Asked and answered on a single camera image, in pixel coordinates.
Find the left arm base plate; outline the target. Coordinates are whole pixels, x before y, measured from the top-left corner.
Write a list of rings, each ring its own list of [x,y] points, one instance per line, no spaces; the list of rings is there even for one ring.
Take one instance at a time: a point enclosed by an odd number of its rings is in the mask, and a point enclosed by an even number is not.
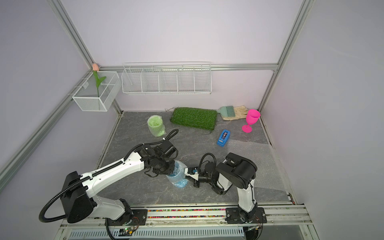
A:
[[[148,210],[134,209],[124,213],[117,220],[107,219],[108,226],[144,226],[147,221]]]

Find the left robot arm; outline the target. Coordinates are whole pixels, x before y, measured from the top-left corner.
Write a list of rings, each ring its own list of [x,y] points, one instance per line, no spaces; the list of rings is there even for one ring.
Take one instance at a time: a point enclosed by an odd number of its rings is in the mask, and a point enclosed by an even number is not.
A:
[[[138,144],[122,159],[92,172],[80,175],[74,171],[68,174],[62,190],[39,213],[40,222],[65,219],[74,224],[86,218],[102,218],[112,226],[138,224],[140,219],[126,200],[111,200],[98,196],[98,193],[140,171],[150,178],[171,175],[178,150],[170,140],[178,132],[177,129],[172,130],[159,142]]]

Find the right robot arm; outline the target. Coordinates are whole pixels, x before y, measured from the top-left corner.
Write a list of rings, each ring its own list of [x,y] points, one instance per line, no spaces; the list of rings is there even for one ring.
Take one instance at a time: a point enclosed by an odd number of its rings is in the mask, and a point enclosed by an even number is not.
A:
[[[236,187],[238,205],[226,209],[225,221],[228,224],[247,224],[257,218],[258,203],[254,192],[257,170],[254,162],[234,153],[228,153],[220,163],[214,154],[206,153],[197,167],[185,168],[184,174],[195,188],[206,183],[221,196],[231,187]]]

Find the blue tape dispenser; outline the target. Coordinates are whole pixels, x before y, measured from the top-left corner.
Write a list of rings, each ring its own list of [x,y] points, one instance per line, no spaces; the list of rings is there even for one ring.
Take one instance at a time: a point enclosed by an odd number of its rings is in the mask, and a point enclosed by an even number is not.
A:
[[[217,141],[217,145],[220,147],[224,147],[226,145],[226,143],[228,142],[230,135],[231,135],[230,131],[223,130],[218,141]]]

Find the bubble wrap sheet stack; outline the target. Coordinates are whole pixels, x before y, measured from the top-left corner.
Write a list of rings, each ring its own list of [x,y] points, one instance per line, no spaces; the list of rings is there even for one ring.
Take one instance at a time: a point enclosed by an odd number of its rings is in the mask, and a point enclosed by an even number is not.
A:
[[[278,191],[286,190],[269,145],[230,140],[228,152],[245,157],[256,164],[258,168],[255,179],[256,187]]]

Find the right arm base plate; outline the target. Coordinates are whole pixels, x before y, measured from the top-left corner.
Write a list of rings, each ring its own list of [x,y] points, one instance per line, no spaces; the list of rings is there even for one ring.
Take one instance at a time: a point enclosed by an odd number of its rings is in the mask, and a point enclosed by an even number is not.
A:
[[[265,224],[268,222],[264,208],[254,206],[250,212],[240,207],[226,208],[225,221],[228,224]]]

